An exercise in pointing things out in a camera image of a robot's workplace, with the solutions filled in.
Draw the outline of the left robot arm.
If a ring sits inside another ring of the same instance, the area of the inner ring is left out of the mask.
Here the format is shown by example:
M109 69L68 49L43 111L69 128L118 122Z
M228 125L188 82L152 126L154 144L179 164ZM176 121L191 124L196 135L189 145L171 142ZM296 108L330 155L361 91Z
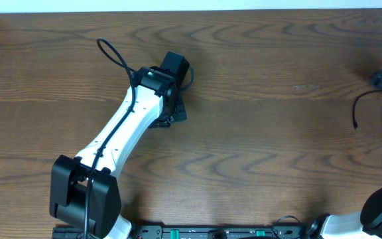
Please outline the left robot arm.
M78 237L128 238L132 224L120 215L118 179L149 128L187 118L181 92L190 69L184 56L167 52L160 66L142 67L109 122L75 157L60 155L51 170L49 213L79 229Z

